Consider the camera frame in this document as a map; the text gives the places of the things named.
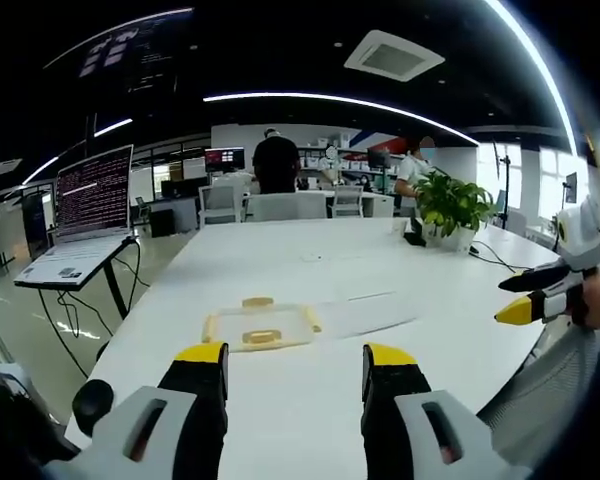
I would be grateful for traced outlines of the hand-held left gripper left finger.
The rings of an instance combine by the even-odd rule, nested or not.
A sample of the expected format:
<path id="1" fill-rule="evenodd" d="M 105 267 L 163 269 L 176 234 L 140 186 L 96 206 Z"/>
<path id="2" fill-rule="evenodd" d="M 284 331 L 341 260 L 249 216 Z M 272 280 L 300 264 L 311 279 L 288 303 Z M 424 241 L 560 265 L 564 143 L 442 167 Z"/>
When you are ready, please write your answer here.
<path id="1" fill-rule="evenodd" d="M 181 351 L 156 387 L 144 386 L 94 423 L 91 444 L 44 467 L 49 479 L 216 479 L 228 430 L 229 345 Z"/>

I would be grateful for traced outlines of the person's right hand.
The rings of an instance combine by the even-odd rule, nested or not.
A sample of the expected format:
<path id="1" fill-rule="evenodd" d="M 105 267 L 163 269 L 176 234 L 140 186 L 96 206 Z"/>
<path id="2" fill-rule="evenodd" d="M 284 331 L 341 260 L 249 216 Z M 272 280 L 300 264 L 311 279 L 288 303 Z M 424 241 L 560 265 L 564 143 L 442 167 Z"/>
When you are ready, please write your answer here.
<path id="1" fill-rule="evenodd" d="M 585 324 L 589 328 L 600 330 L 600 273 L 584 282 L 583 300 L 588 308 Z"/>

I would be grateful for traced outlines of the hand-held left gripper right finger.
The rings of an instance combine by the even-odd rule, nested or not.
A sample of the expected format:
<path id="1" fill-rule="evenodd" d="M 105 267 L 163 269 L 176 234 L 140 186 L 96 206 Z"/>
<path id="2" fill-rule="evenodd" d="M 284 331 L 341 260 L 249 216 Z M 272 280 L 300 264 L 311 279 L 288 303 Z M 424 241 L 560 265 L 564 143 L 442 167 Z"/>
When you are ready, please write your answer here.
<path id="1" fill-rule="evenodd" d="M 369 479 L 525 479 L 494 450 L 489 427 L 417 361 L 378 343 L 363 347 L 361 434 Z"/>

